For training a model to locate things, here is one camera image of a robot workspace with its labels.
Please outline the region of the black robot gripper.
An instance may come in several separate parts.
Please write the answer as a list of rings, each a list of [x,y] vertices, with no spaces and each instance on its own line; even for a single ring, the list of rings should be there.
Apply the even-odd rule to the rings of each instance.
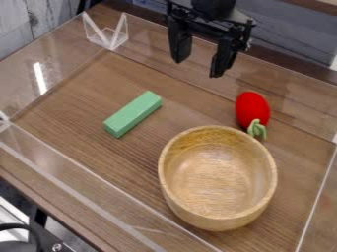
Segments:
[[[171,57],[182,63],[191,55],[193,35],[219,39],[210,63],[210,77],[231,68],[238,49],[249,49],[255,21],[237,7],[237,0],[166,0]]]

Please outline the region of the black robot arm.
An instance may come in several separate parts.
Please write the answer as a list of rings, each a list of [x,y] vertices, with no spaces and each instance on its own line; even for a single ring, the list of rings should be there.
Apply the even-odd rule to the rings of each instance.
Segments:
[[[171,58],[182,63],[191,55],[194,36],[217,41],[210,77],[219,78],[239,52],[250,48],[254,19],[235,8],[235,0],[166,0]]]

